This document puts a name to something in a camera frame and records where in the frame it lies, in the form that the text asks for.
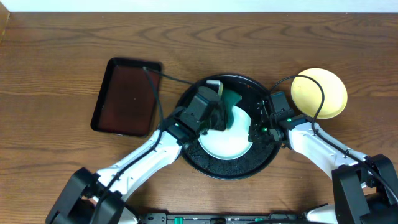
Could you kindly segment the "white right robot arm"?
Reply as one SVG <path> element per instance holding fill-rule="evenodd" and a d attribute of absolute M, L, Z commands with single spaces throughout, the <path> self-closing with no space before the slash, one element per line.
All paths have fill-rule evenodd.
<path fill-rule="evenodd" d="M 249 141 L 284 145 L 332 180 L 332 205 L 309 209 L 300 218 L 276 218 L 276 223 L 397 223 L 397 174 L 385 155 L 355 151 L 314 119 L 287 111 L 253 118 Z"/>

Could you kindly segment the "yellow plastic plate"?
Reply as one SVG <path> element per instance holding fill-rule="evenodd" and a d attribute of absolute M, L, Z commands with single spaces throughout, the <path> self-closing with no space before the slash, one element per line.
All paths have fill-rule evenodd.
<path fill-rule="evenodd" d="M 346 107 L 348 93 L 345 84 L 334 73 L 322 68 L 309 68 L 299 73 L 317 81 L 324 92 L 324 103 L 318 119 L 338 116 Z M 313 117 L 322 101 L 319 86 L 308 78 L 296 77 L 290 89 L 293 102 L 304 114 Z"/>

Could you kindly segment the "green yellow sponge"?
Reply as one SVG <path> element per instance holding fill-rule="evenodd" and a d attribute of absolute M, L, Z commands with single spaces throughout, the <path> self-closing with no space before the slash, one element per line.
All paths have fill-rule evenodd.
<path fill-rule="evenodd" d="M 221 95 L 221 99 L 226 108 L 226 128 L 230 129 L 232 127 L 234 116 L 233 107 L 242 99 L 242 96 L 233 90 L 224 89 Z"/>

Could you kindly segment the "mint plate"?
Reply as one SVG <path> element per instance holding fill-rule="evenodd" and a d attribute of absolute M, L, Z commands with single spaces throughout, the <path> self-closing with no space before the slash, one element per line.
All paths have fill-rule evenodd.
<path fill-rule="evenodd" d="M 251 148 L 248 141 L 251 118 L 237 106 L 232 107 L 234 121 L 224 131 L 209 130 L 198 139 L 206 153 L 221 160 L 232 160 L 243 156 Z"/>

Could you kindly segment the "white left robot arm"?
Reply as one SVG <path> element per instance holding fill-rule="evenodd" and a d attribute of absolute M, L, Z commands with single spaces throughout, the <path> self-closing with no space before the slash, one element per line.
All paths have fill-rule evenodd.
<path fill-rule="evenodd" d="M 46 223 L 137 223 L 126 200 L 149 177 L 173 163 L 182 149 L 210 129 L 224 131 L 224 103 L 177 107 L 150 139 L 117 163 L 95 173 L 82 167 L 68 180 Z"/>

